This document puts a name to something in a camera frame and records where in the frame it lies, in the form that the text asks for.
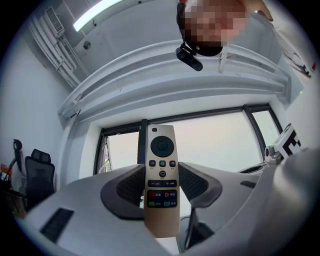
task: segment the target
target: black camera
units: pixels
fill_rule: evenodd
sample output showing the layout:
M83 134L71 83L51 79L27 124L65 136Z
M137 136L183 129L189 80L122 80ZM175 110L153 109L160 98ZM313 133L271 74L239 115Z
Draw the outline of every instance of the black camera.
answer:
M180 61L187 64L195 71L201 71L204 68L202 63L195 57L197 53L187 47L184 42L175 50L175 55Z

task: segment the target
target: window frame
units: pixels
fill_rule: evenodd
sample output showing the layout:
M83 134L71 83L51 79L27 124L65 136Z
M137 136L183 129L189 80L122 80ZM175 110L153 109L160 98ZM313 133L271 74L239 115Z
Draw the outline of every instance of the window frame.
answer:
M195 118L203 118L203 117L210 117L215 115L223 115L229 113L236 113L236 112L243 112L246 114L247 119L249 120L251 127L254 131L256 136L257 142L259 144L260 153L262 155L263 160L265 160L265 148L266 143L264 137L261 133L261 130L258 126L257 121L255 120L252 113L255 112L262 112L262 111L269 111L271 118L274 121L274 124L279 131L279 134L282 133L283 129L280 125L280 122L272 110L269 104L256 104L256 105L243 105L237 107L228 107L228 108L220 108L220 109L212 109L206 111L198 111L198 112L191 112L185 114L178 114L178 115L171 115L161 118L155 119L142 119L139 122L128 123L124 125L114 126L110 128L103 128L100 133L100 137L98 140L98 145L95 153L94 159L94 168L93 168L93 175L96 175L98 172L98 162L99 162L99 155L101 152L101 143L103 141L104 136L112 136L112 135L120 135L120 134L128 134L128 133L135 133L139 132L138 134L138 152L137 152L137 164L145 164L146 163L146 154L147 154L147 134L148 134L148 125L150 124L163 124L169 122L176 122L182 120L189 120Z

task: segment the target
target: person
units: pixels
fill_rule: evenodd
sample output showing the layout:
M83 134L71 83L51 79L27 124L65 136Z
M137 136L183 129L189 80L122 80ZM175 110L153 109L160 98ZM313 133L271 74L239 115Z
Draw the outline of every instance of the person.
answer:
M300 25L275 1L178 0L177 24L193 51L216 56L226 42L244 32L248 15L257 11L272 24L284 59L300 73L295 72L297 77L310 78L316 69L317 53Z

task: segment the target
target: office chair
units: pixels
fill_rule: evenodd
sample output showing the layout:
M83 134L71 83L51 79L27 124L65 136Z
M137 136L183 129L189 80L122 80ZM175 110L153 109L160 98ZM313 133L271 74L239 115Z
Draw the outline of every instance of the office chair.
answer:
M27 211L55 192L55 166L48 153L34 149L25 158Z

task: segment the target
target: window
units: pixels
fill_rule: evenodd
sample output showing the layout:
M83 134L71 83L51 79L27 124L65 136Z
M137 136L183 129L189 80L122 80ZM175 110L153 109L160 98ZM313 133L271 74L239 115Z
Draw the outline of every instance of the window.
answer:
M174 127L178 159L237 172L262 162L255 134L242 112L162 123Z
M274 144L276 139L279 137L279 131L273 118L268 110L252 113L255 121L257 122L260 131L262 133L266 146Z
M137 164L138 138L138 132L108 137L109 159L112 170Z

